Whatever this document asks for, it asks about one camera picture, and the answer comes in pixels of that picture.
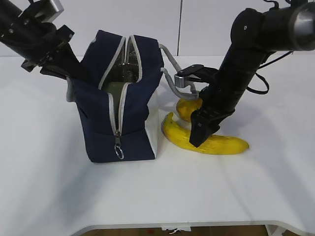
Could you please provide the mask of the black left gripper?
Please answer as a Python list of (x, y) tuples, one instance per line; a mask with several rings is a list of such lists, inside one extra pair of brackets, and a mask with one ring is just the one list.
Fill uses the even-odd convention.
[(22, 56), (22, 67), (31, 72), (41, 67), (42, 75), (66, 80), (67, 77), (93, 80), (90, 70), (75, 56), (69, 41), (74, 32), (63, 25), (43, 23), (35, 18), (34, 2), (21, 10), (7, 1), (7, 46)]

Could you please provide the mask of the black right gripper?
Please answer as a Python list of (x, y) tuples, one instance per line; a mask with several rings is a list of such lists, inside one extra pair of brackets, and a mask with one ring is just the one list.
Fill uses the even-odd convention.
[(249, 84), (249, 73), (235, 68), (204, 67), (197, 77), (209, 85), (199, 97), (201, 107), (191, 114), (189, 142), (196, 148), (220, 129), (220, 123), (235, 112), (235, 108)]

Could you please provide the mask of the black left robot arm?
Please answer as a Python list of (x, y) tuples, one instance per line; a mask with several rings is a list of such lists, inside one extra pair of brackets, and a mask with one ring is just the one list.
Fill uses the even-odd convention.
[(0, 41), (24, 58), (28, 72), (39, 67), (43, 75), (92, 82), (90, 71), (77, 59), (69, 42), (74, 32), (53, 21), (64, 11), (58, 0), (31, 0), (21, 10), (10, 0), (0, 2)]

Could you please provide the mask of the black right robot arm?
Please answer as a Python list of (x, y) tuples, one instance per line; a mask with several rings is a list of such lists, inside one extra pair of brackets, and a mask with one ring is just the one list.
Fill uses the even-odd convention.
[(315, 4), (290, 0), (288, 7), (276, 2), (266, 12), (247, 8), (234, 20), (230, 47), (218, 69), (202, 68), (194, 81), (206, 83), (200, 92), (201, 107), (191, 114), (190, 143), (199, 147), (232, 115), (249, 83), (268, 58), (283, 52), (315, 48)]

